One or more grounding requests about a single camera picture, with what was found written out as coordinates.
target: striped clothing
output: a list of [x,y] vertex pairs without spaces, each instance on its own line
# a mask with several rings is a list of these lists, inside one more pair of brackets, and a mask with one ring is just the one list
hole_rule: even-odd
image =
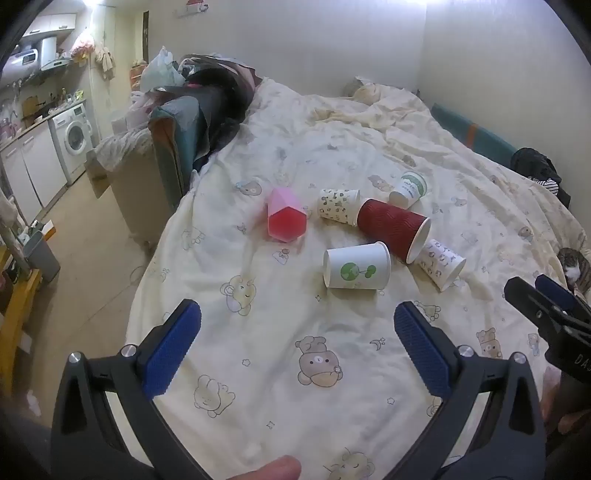
[[529,178],[530,178],[530,180],[533,180],[534,182],[539,183],[543,187],[546,187],[552,195],[558,196],[558,184],[554,180],[552,180],[552,179],[536,180],[533,177],[529,177]]

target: cat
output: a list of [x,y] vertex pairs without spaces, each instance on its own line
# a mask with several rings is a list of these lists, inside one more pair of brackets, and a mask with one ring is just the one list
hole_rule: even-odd
[[591,286],[591,265],[583,254],[573,248],[559,250],[558,260],[562,265],[566,284],[571,292],[578,288],[585,295]]

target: trash can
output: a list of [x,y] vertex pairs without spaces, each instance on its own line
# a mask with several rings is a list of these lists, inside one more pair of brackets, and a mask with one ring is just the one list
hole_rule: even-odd
[[37,231],[25,244],[24,257],[31,268],[41,270],[43,280],[50,282],[60,271],[60,264],[53,255],[51,248],[43,238],[43,233]]

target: metal screw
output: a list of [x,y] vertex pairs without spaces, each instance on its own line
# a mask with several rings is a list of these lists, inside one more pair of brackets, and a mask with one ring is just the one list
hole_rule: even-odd
[[461,356],[474,356],[474,349],[469,345],[460,345],[457,351],[460,352]]
[[527,357],[521,352],[516,352],[513,354],[513,360],[515,360],[518,364],[524,364],[527,362]]
[[71,353],[70,355],[68,355],[68,361],[71,364],[77,364],[81,358],[82,358],[82,354],[80,352],[74,352],[74,353]]
[[137,351],[138,351],[138,348],[135,345],[125,345],[121,349],[121,355],[129,358],[130,356],[134,356]]

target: red paper cup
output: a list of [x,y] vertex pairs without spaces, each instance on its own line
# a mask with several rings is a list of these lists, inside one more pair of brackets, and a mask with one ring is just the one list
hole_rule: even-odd
[[431,219],[369,199],[359,211],[357,226],[370,240],[385,243],[391,253],[409,264],[427,242]]

